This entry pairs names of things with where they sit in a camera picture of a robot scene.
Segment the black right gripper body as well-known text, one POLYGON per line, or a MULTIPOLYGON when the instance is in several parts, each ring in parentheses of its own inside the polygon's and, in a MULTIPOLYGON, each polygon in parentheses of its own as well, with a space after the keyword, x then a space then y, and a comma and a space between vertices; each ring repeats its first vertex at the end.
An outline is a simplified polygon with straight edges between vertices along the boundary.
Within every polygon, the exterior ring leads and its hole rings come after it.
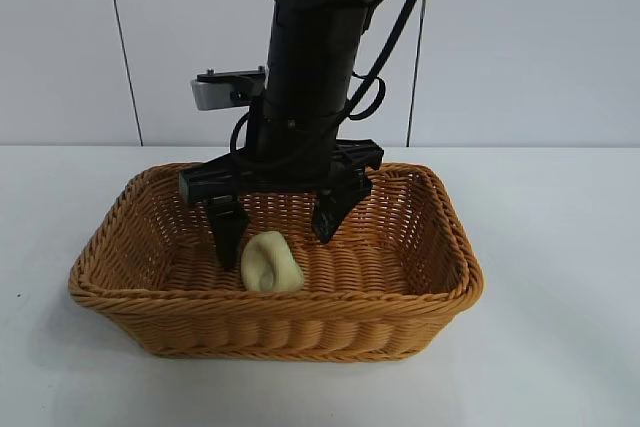
POLYGON ((336 137, 342 114, 325 118, 268 119, 255 100, 232 130, 229 152, 179 174, 187 203, 245 193, 313 193, 321 203, 358 203, 380 168, 384 150, 371 139, 336 137))

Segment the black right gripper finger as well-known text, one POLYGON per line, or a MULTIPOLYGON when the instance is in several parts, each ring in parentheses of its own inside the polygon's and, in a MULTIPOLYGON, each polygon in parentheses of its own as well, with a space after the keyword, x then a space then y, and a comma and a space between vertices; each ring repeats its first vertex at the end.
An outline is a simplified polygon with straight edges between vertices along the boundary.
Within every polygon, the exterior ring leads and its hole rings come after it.
POLYGON ((347 172, 317 192, 312 230, 321 243, 331 241, 348 214, 371 193, 372 182, 364 170, 347 172))
POLYGON ((218 260, 224 270, 234 270, 240 242, 248 226, 248 214, 233 195, 209 199, 206 213, 218 260))

